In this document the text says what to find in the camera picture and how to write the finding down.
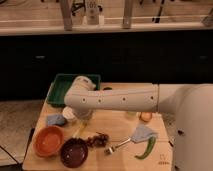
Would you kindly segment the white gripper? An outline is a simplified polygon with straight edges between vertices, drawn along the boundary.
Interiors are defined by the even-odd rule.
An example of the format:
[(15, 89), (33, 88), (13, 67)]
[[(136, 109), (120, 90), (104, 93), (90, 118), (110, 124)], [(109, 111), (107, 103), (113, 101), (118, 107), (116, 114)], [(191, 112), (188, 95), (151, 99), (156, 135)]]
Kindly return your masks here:
[(80, 120), (80, 128), (85, 128), (88, 125), (88, 120), (92, 118), (92, 110), (73, 109), (73, 114)]

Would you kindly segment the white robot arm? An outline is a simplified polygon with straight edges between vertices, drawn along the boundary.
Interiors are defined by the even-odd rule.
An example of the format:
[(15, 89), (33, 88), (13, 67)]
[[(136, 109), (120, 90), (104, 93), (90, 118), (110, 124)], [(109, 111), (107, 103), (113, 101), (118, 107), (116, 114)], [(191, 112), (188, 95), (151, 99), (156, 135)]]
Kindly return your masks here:
[(173, 113), (172, 171), (213, 171), (213, 84), (148, 84), (96, 90), (90, 79), (78, 76), (64, 103), (80, 119), (94, 109)]

